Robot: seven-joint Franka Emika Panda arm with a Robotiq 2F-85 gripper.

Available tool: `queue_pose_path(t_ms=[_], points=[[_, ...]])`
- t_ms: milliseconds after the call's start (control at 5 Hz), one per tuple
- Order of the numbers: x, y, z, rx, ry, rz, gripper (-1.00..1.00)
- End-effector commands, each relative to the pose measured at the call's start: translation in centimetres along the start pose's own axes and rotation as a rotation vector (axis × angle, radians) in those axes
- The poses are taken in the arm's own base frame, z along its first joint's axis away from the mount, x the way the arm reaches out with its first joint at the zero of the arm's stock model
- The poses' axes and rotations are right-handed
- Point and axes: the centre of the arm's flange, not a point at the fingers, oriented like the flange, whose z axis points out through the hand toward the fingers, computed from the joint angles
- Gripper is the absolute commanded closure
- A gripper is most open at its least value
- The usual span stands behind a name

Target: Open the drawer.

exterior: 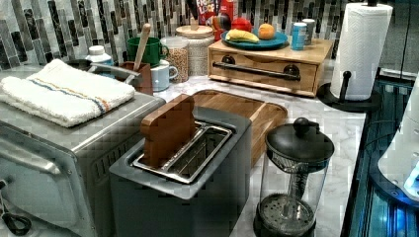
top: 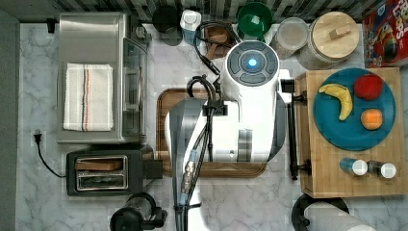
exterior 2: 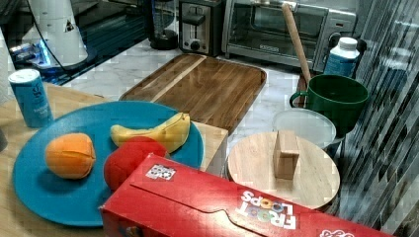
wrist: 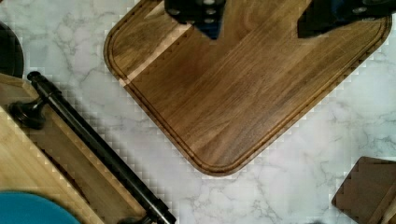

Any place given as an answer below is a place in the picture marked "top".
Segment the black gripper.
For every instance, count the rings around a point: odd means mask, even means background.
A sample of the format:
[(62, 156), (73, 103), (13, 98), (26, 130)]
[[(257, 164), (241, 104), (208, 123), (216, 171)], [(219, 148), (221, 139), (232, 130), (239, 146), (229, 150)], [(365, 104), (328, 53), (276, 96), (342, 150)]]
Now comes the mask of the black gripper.
[(294, 93), (294, 78), (290, 75), (289, 70), (281, 69), (278, 80), (278, 93), (285, 103), (290, 103)]

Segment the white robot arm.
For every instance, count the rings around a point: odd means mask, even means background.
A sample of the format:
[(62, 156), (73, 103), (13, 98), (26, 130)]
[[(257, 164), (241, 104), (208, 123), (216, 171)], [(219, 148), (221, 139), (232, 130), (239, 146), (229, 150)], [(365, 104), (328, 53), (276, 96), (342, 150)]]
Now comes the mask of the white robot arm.
[(177, 231), (192, 231), (189, 216), (200, 206), (195, 187), (204, 163), (266, 163), (286, 137), (279, 79), (289, 72), (279, 68), (269, 45), (242, 41), (228, 51), (222, 68), (203, 62), (217, 79), (191, 77), (189, 96), (165, 119)]

